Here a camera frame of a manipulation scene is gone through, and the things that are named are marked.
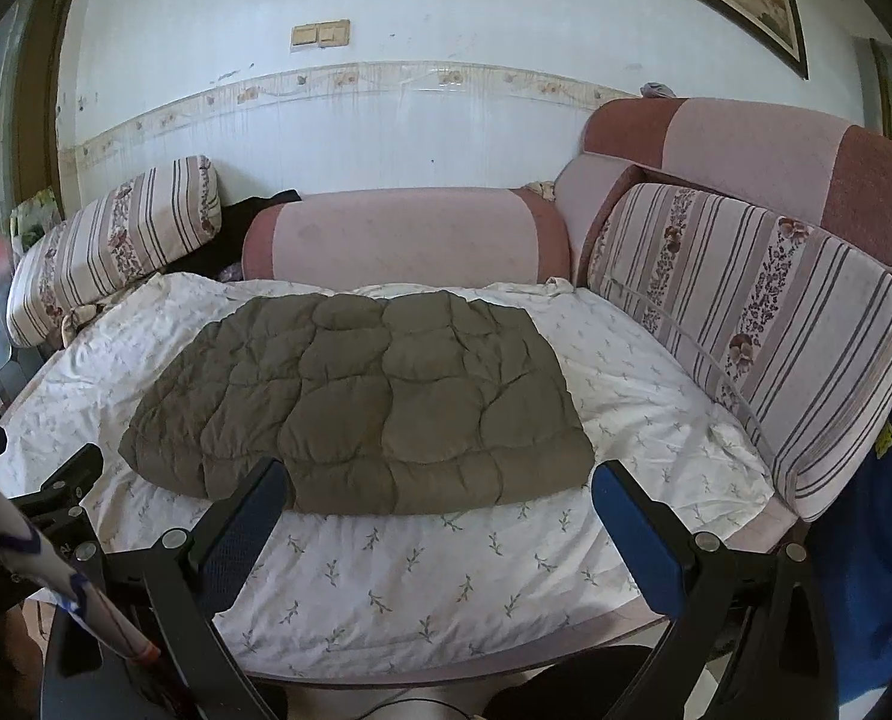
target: wall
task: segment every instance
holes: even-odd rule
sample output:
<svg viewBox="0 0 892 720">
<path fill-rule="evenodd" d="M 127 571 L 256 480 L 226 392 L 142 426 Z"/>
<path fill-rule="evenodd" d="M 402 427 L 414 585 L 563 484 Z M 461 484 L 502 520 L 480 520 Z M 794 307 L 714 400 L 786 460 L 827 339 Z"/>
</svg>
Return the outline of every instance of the wall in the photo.
<svg viewBox="0 0 892 720">
<path fill-rule="evenodd" d="M 435 60 L 626 92 L 657 80 L 678 95 L 790 103 L 862 122 L 852 38 L 888 35 L 861 0 L 798 0 L 798 7 L 808 81 L 698 0 L 74 0 L 57 119 L 64 199 L 68 206 L 80 194 L 92 199 L 100 186 L 142 170 L 142 160 L 179 156 L 178 148 L 208 153 L 220 174 L 231 157 L 227 172 L 238 175 L 227 182 L 227 201 L 285 186 L 308 193 L 390 181 L 522 183 L 553 177 L 577 148 L 586 116 L 579 108 L 567 114 L 563 108 L 571 106 L 561 100 L 496 98 L 471 77 L 462 94 L 455 85 L 411 92 L 393 85 L 372 90 L 382 101 L 369 104 L 361 95 L 323 95 L 315 104 L 258 107 L 265 117 L 231 108 L 228 116 L 184 122 L 181 138 L 133 137 L 109 160 L 97 162 L 94 154 L 89 166 L 80 164 L 77 146 L 98 143 L 103 133 L 174 100 L 325 65 Z M 297 23 L 342 18 L 353 23 L 348 47 L 289 50 Z M 546 121 L 555 140 L 544 134 Z M 333 148 L 330 133 L 337 136 Z M 242 144 L 229 151 L 234 140 L 254 143 L 267 163 L 250 162 Z M 446 172 L 436 166 L 444 161 L 460 167 Z M 399 165 L 392 176 L 391 164 Z"/>
</svg>

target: blanket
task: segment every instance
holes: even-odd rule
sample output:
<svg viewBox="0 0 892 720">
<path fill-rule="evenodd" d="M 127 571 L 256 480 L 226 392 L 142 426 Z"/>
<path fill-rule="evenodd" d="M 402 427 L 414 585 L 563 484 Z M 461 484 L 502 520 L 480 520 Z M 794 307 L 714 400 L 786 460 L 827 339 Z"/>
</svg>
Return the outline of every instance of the blanket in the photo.
<svg viewBox="0 0 892 720">
<path fill-rule="evenodd" d="M 166 367 L 119 453 L 212 500 L 276 457 L 315 514 L 517 503 L 579 488 L 593 466 L 529 314 L 448 292 L 250 300 Z"/>
</svg>

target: striped floral cushion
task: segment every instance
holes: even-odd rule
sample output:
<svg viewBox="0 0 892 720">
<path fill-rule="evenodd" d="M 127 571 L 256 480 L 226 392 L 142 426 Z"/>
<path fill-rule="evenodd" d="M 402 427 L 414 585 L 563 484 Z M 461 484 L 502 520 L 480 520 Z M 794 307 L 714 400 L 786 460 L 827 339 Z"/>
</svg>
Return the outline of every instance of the striped floral cushion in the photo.
<svg viewBox="0 0 892 720">
<path fill-rule="evenodd" d="M 765 208 L 640 184 L 606 220 L 587 275 L 739 418 L 800 517 L 833 502 L 892 403 L 884 266 Z"/>
<path fill-rule="evenodd" d="M 206 157 L 178 159 L 126 181 L 22 258 L 6 309 L 13 343 L 42 343 L 64 314 L 197 250 L 220 223 L 217 177 Z"/>
</svg>

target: white bed sheet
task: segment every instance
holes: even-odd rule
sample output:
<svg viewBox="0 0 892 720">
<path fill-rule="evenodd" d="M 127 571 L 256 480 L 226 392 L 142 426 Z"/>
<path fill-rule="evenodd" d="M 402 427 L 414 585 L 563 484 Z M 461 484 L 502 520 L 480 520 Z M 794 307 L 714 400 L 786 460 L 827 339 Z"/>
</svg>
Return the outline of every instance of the white bed sheet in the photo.
<svg viewBox="0 0 892 720">
<path fill-rule="evenodd" d="M 156 488 L 126 466 L 116 450 L 129 418 L 207 322 L 256 295 L 307 292 L 327 290 L 154 277 L 53 357 L 7 413 L 0 488 L 37 490 L 94 442 L 105 469 L 83 505 L 106 550 L 190 528 L 209 503 Z M 562 280 L 453 292 L 526 309 L 558 354 L 597 461 L 625 461 L 691 530 L 727 538 L 765 508 L 773 489 L 742 429 L 618 308 Z M 214 622 L 246 670 L 361 679 L 504 651 L 638 595 L 583 488 L 446 517 L 286 512 L 237 603 Z"/>
</svg>

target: black cable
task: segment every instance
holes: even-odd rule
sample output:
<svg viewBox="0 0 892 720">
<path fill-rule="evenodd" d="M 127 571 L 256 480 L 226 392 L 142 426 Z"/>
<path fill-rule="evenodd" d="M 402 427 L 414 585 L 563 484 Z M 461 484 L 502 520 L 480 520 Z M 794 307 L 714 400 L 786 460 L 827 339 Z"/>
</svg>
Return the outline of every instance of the black cable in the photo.
<svg viewBox="0 0 892 720">
<path fill-rule="evenodd" d="M 440 701 L 438 698 L 401 698 L 396 701 L 386 702 L 385 704 L 379 704 L 377 707 L 372 707 L 369 712 L 366 714 L 361 714 L 359 717 L 354 717 L 353 720 L 366 720 L 367 717 L 371 717 L 376 714 L 380 709 L 385 709 L 386 707 L 395 707 L 396 704 L 409 704 L 411 701 L 421 701 L 424 704 L 439 704 L 440 707 L 446 707 L 446 709 L 452 709 L 453 712 L 457 712 L 458 714 L 462 714 L 466 720 L 473 720 L 473 715 L 466 714 L 459 707 L 454 707 L 452 704 L 447 704 L 445 701 Z"/>
</svg>

